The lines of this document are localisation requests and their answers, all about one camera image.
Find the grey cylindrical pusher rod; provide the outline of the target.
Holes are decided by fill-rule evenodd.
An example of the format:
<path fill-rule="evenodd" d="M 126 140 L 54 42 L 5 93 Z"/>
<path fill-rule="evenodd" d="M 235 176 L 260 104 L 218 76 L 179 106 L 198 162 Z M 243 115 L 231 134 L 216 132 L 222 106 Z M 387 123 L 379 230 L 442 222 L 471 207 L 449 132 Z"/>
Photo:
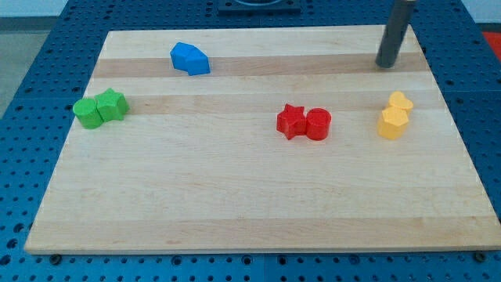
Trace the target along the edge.
<path fill-rule="evenodd" d="M 416 0 L 394 0 L 375 60 L 378 67 L 395 65 L 415 5 Z"/>

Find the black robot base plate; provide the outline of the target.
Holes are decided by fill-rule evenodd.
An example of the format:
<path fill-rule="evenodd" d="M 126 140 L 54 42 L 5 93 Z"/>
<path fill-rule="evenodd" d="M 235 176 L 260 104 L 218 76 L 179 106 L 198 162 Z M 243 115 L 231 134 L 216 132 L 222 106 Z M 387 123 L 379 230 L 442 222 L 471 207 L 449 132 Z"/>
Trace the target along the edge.
<path fill-rule="evenodd" d="M 237 13 L 300 13 L 300 0 L 217 0 L 219 15 Z"/>

